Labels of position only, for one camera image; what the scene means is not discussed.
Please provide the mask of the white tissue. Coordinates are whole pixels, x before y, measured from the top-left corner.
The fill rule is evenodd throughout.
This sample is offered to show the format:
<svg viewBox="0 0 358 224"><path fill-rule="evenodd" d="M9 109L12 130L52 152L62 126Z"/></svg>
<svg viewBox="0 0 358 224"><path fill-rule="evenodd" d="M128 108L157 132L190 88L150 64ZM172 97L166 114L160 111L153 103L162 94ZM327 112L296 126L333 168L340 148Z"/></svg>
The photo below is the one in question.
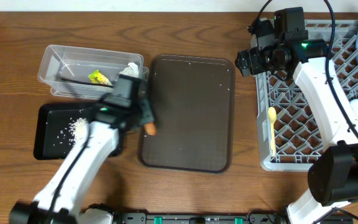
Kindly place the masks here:
<svg viewBox="0 0 358 224"><path fill-rule="evenodd" d="M139 78L139 66L134 62L130 62L124 70L119 72L119 74Z"/></svg>

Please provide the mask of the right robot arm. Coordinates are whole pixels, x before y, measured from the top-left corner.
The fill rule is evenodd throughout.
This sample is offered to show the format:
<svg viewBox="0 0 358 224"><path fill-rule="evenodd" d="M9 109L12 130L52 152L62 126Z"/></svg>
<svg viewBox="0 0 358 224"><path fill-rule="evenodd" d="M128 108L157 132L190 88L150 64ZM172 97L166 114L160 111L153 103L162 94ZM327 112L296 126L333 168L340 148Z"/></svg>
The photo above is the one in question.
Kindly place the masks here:
<svg viewBox="0 0 358 224"><path fill-rule="evenodd" d="M308 189L281 221L319 223L358 202L358 117L336 76L323 39L259 37L238 53L243 76L284 71L304 94L320 131L323 155L308 171Z"/></svg>

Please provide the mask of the orange carrot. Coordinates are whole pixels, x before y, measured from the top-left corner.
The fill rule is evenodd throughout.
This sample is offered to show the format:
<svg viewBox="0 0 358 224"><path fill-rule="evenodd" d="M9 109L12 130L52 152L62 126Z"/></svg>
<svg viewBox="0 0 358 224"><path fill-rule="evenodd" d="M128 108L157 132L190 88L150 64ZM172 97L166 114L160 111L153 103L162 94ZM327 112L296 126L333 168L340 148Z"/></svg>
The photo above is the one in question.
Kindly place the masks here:
<svg viewBox="0 0 358 224"><path fill-rule="evenodd" d="M155 136L157 134L157 128L154 122L150 122L144 125L144 130L148 135Z"/></svg>

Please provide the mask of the yellow plastic spoon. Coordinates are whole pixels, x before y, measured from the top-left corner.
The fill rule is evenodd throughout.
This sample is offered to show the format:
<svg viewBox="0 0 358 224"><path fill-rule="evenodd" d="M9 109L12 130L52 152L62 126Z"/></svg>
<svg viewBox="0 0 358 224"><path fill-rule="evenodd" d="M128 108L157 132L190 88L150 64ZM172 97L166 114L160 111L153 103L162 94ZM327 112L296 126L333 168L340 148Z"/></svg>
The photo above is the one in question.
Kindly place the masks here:
<svg viewBox="0 0 358 224"><path fill-rule="evenodd" d="M267 115L270 121L270 133L271 133L270 148L272 150L272 157L275 157L277 154L276 144L275 144L275 129L274 129L274 124L277 120L277 112L275 108L270 107L267 111Z"/></svg>

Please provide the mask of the yellow green snack wrapper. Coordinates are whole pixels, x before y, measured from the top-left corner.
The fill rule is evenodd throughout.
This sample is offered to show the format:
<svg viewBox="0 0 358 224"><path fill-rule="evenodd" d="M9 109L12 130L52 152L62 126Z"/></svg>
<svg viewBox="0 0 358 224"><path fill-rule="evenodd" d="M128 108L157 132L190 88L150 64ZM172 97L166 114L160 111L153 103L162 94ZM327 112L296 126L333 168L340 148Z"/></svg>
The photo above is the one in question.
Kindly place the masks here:
<svg viewBox="0 0 358 224"><path fill-rule="evenodd" d="M112 83L109 81L109 79L104 76L99 70L95 70L90 73L88 75L88 78L90 79L92 84L112 86Z"/></svg>

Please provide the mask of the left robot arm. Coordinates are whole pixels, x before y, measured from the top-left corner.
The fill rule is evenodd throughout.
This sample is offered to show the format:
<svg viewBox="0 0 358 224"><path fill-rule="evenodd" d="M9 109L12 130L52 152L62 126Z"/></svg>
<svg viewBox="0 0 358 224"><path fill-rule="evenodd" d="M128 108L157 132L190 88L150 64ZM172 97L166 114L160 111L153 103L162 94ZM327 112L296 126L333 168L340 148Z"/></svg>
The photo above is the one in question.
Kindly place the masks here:
<svg viewBox="0 0 358 224"><path fill-rule="evenodd" d="M103 95L86 110L85 137L76 141L50 182L31 203L17 202L9 223L79 223L81 206L120 133L155 120L148 97Z"/></svg>

